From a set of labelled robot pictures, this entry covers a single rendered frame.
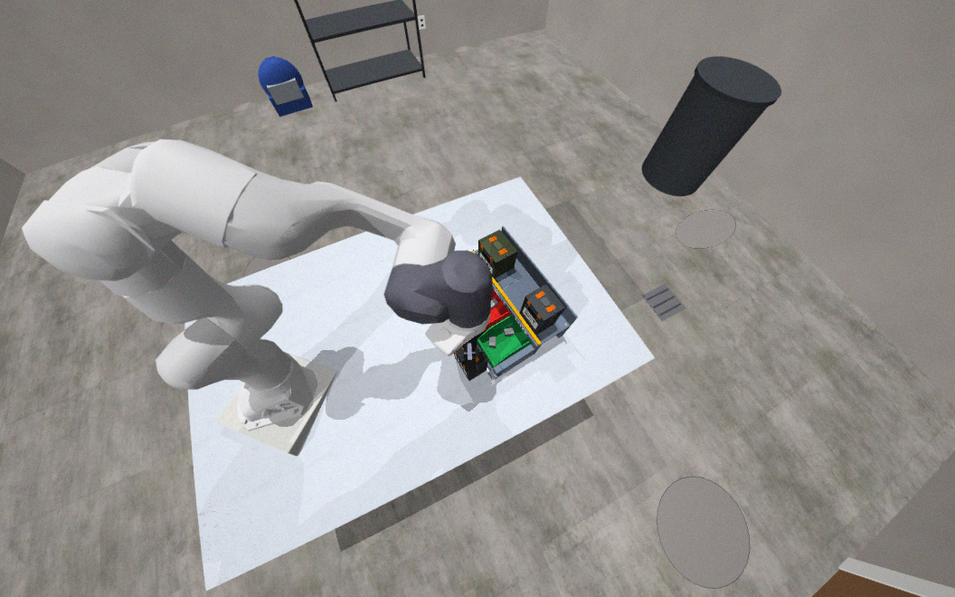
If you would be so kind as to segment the yellow flat bar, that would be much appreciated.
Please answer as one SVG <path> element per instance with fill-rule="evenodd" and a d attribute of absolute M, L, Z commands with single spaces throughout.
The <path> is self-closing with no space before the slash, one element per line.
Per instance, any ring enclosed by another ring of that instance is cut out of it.
<path fill-rule="evenodd" d="M 522 318 L 522 316 L 521 316 L 520 313 L 518 312 L 518 309 L 515 308 L 515 306 L 514 306 L 514 304 L 512 303 L 512 301 L 510 301 L 510 299 L 507 297 L 507 295 L 505 295 L 504 291 L 503 291 L 500 287 L 498 287 L 498 284 L 497 284 L 496 280 L 494 279 L 494 277 L 492 277 L 492 282 L 494 282 L 494 285 L 495 285 L 495 287 L 497 288 L 498 293 L 500 293 L 500 294 L 503 296 L 503 298 L 505 298 L 505 301 L 507 302 L 507 304 L 509 304 L 510 308 L 512 308 L 512 310 L 513 310 L 513 311 L 515 312 L 515 314 L 518 316 L 518 318 L 520 319 L 520 321 L 522 322 L 522 324 L 525 325 L 526 330 L 529 332 L 529 335 L 532 335 L 532 338 L 534 339 L 535 343 L 536 343 L 537 345 L 540 345 L 540 344 L 541 344 L 541 341 L 537 338 L 537 336 L 535 336 L 535 333 L 533 332 L 533 330 L 531 330 L 531 328 L 529 328 L 529 326 L 526 324 L 525 319 Z"/>

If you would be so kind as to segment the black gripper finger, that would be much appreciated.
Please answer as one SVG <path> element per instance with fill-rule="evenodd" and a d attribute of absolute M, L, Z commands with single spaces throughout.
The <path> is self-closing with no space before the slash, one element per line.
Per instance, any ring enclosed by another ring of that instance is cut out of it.
<path fill-rule="evenodd" d="M 464 361 L 461 361 L 461 365 L 465 366 L 465 372 L 476 372 L 476 352 L 474 348 L 477 348 L 477 340 L 474 340 L 474 346 L 471 348 L 471 343 L 467 344 L 468 348 L 465 348 L 464 345 L 461 348 L 464 348 Z"/>

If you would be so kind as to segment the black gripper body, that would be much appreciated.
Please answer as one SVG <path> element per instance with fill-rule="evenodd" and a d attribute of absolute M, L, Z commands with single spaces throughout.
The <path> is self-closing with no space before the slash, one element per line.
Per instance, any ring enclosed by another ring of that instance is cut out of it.
<path fill-rule="evenodd" d="M 469 344 L 469 343 L 471 343 L 471 348 L 473 348 L 473 346 L 474 346 L 474 340 L 480 338 L 481 335 L 483 335 L 484 332 L 485 332 L 485 331 L 483 331 L 481 334 L 478 334 L 478 335 L 474 336 L 472 339 L 470 339 L 469 341 L 467 341 L 467 343 L 464 344 L 465 348 L 468 348 L 467 344 Z"/>

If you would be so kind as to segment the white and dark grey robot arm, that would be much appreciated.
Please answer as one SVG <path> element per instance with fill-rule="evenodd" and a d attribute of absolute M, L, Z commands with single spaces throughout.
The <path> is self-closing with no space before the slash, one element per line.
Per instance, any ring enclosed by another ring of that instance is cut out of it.
<path fill-rule="evenodd" d="M 426 337 L 443 355 L 486 330 L 492 273 L 478 254 L 455 251 L 441 223 L 324 181 L 267 175 L 183 140 L 135 144 L 81 171 L 22 230 L 52 266 L 99 280 L 153 320 L 196 320 L 156 359 L 159 375 L 188 390 L 242 381 L 238 416 L 253 431 L 303 416 L 315 371 L 261 339 L 284 312 L 277 293 L 214 279 L 172 239 L 185 232 L 281 260 L 344 226 L 396 242 L 386 304 L 398 317 L 430 324 Z"/>

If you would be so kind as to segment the red open bin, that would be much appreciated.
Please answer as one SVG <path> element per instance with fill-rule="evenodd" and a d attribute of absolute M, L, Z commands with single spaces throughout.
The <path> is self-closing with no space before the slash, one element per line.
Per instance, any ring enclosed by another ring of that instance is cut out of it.
<path fill-rule="evenodd" d="M 512 316 L 512 313 L 510 313 L 507 307 L 505 307 L 505 304 L 498 297 L 495 291 L 494 291 L 494 294 L 492 294 L 491 300 L 494 298 L 498 302 L 498 304 L 496 304 L 496 306 L 494 306 L 494 308 L 491 309 L 490 320 L 487 324 L 485 332 L 488 331 L 488 329 L 493 327 L 495 324 L 498 324 L 498 322 L 502 321 L 503 319 L 509 316 Z"/>

